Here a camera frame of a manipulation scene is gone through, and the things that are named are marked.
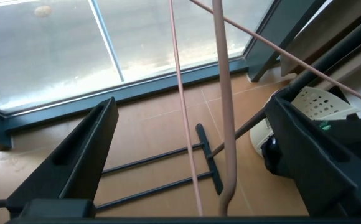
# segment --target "black metal rack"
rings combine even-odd
[[[217,165],[216,165],[213,157],[210,156],[211,155],[211,148],[210,148],[210,144],[208,142],[207,136],[205,135],[204,128],[203,128],[203,126],[201,124],[198,124],[195,127],[195,130],[196,130],[197,134],[199,135],[200,143],[194,144],[192,146],[193,150],[202,149],[204,151],[205,160],[207,161],[207,164],[208,164],[208,167],[209,167],[208,172],[205,172],[203,174],[199,174],[197,176],[197,178],[199,180],[202,180],[202,179],[206,179],[206,178],[211,177],[212,180],[213,180],[213,184],[215,186],[215,190],[217,191],[218,195],[220,195],[220,193],[223,190],[223,184],[222,184],[222,180],[220,178],[220,175],[219,175],[219,172],[218,172],[218,169],[217,169]],[[114,168],[106,169],[106,170],[104,170],[102,172],[102,175],[108,175],[108,174],[113,174],[113,173],[116,173],[116,172],[121,172],[121,171],[126,170],[126,169],[135,168],[137,166],[141,166],[141,165],[148,164],[148,163],[151,163],[151,162],[156,162],[158,160],[169,158],[169,157],[172,157],[172,156],[177,156],[177,155],[180,155],[180,154],[183,154],[183,153],[186,153],[186,152],[187,152],[187,147],[183,147],[181,149],[176,149],[176,150],[173,150],[173,151],[170,151],[170,152],[165,152],[165,153],[160,154],[160,155],[148,157],[148,158],[145,158],[145,159],[141,159],[139,161],[130,162],[128,164],[124,164],[124,165],[117,166],[117,167],[114,167]],[[176,188],[176,187],[180,187],[182,185],[189,184],[191,182],[192,182],[191,177],[183,179],[183,180],[178,180],[178,181],[175,181],[175,182],[170,183],[170,184],[166,184],[166,185],[163,185],[163,186],[160,186],[160,187],[156,187],[154,189],[150,189],[150,190],[147,190],[147,191],[144,191],[144,192],[140,192],[140,193],[137,193],[137,194],[134,194],[134,195],[130,195],[128,197],[121,198],[121,199],[118,199],[118,200],[115,200],[115,201],[112,201],[112,202],[104,203],[103,205],[97,206],[96,210],[97,210],[97,212],[99,212],[99,211],[102,211],[102,210],[106,210],[108,208],[113,208],[113,207],[122,205],[124,203],[132,202],[134,200],[139,200],[141,198],[148,197],[148,196],[151,196],[151,195],[154,195],[154,194],[158,194],[160,192],[164,192],[164,191]]]

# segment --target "pink rod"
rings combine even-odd
[[[206,5],[196,1],[196,0],[190,0],[192,1],[194,4],[200,6],[201,8],[205,9],[206,11],[210,12],[213,14],[213,10],[211,10],[209,7],[207,7]],[[361,94],[356,92],[355,90],[345,86],[344,84],[341,84],[337,81],[335,81],[334,79],[328,77],[327,75],[325,75],[324,73],[320,72],[319,70],[317,70],[316,68],[308,65],[307,63],[305,63],[304,61],[302,61],[301,59],[298,59],[297,57],[293,56],[291,53],[283,50],[282,48],[278,47],[276,44],[266,40],[265,38],[263,38],[262,36],[256,34],[255,32],[252,32],[251,30],[245,28],[245,27],[242,27],[241,25],[237,24],[236,22],[224,17],[223,18],[226,22],[228,22],[229,24],[235,26],[236,28],[246,32],[247,34],[250,34],[251,36],[257,38],[258,40],[266,43],[267,45],[269,45],[270,47],[272,47],[273,49],[275,49],[275,51],[283,54],[284,56],[286,56],[287,58],[290,58],[291,60],[294,60],[295,62],[297,62],[298,64],[300,64],[300,66],[308,69],[309,71],[313,72],[314,74],[316,74],[318,77],[321,77],[323,78],[324,80],[328,81],[329,83],[349,92],[350,94],[356,96],[357,98],[360,98],[361,99]]]
[[[187,152],[189,154],[189,159],[190,159],[190,168],[192,169],[192,179],[193,179],[195,200],[197,202],[197,209],[199,211],[199,215],[203,216],[203,206],[202,206],[201,198],[200,198],[199,181],[197,180],[197,174],[195,171],[192,141],[190,140],[189,120],[187,119],[185,95],[184,95],[184,91],[183,91],[183,83],[182,83],[182,77],[181,77],[181,66],[179,65],[178,44],[176,41],[174,8],[172,6],[172,0],[169,0],[169,14],[171,15],[172,44],[174,46],[176,75],[177,75],[177,79],[178,79],[180,102],[182,105],[183,122],[185,124]]]
[[[221,193],[219,200],[219,215],[227,216],[228,206],[235,194],[237,185],[235,118],[233,114],[232,84],[230,83],[229,57],[226,43],[225,22],[223,21],[222,0],[212,0],[212,6],[222,96],[223,132],[225,133],[227,174],[227,181],[225,181],[225,187],[223,188],[223,192]]]

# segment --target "perforated basket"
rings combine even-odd
[[[359,112],[333,94],[317,88],[304,87],[291,102],[297,109],[312,120],[345,119]],[[262,156],[261,146],[273,134],[269,121],[265,118],[250,130],[251,143]]]

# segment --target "window pane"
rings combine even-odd
[[[211,0],[200,2],[212,7]],[[255,30],[273,0],[225,0],[225,16]],[[166,0],[98,0],[126,82],[174,71],[169,5]],[[182,68],[217,60],[213,16],[190,1],[174,0]],[[225,24],[228,53],[238,56],[251,39]]]
[[[0,109],[29,108],[120,82],[87,0],[0,2]]]

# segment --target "tile floor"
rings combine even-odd
[[[274,91],[286,85],[288,78],[279,78],[270,72],[259,83],[250,83],[246,74],[232,78],[236,128],[252,117]],[[192,142],[199,141],[194,128],[201,123],[211,147],[216,148],[223,141],[218,81],[188,88],[185,97]],[[186,145],[177,92],[120,106],[119,112],[106,168]],[[8,197],[81,120],[75,118],[16,134],[15,148],[0,152],[0,198]],[[265,169],[248,134],[237,140],[237,153],[238,185],[230,204],[230,215],[307,215],[294,182]],[[203,152],[195,151],[194,156],[197,172],[208,171]],[[224,152],[215,160],[224,179]],[[190,177],[187,154],[172,157],[102,178],[95,203],[99,205],[187,177]],[[212,180],[202,180],[199,186],[205,215],[217,215],[218,197]],[[186,185],[98,215],[194,216],[197,209],[192,185]],[[6,209],[0,209],[0,223],[8,218]]]

